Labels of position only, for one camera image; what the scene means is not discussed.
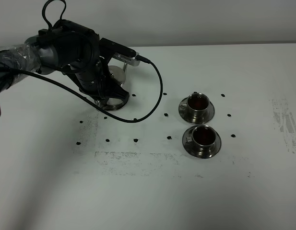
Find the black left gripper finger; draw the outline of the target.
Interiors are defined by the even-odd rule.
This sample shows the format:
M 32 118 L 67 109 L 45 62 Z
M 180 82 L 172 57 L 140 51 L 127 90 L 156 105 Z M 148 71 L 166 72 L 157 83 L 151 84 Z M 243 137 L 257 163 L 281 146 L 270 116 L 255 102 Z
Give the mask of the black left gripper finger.
M 109 97 L 127 102 L 129 99 L 129 92 L 124 90 L 115 79 L 101 78 L 99 86 L 101 87 L 100 100 Z

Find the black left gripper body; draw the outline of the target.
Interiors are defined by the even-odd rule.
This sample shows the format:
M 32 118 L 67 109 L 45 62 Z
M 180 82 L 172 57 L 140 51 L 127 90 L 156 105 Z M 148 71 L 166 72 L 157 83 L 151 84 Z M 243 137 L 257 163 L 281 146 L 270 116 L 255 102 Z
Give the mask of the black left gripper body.
M 77 23 L 62 20 L 52 30 L 39 30 L 37 53 L 41 61 L 39 74 L 59 71 L 67 75 L 80 90 L 99 98 L 101 78 L 109 78 L 99 57 L 99 35 Z

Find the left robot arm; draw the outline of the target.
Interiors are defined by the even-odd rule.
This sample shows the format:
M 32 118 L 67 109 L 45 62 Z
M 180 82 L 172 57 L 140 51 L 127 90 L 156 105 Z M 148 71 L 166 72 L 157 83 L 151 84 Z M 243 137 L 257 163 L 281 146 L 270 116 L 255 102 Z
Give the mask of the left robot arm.
M 0 50 L 0 93 L 23 80 L 26 73 L 67 75 L 94 100 L 108 97 L 108 71 L 100 58 L 99 35 L 68 20 L 42 29 L 25 44 Z

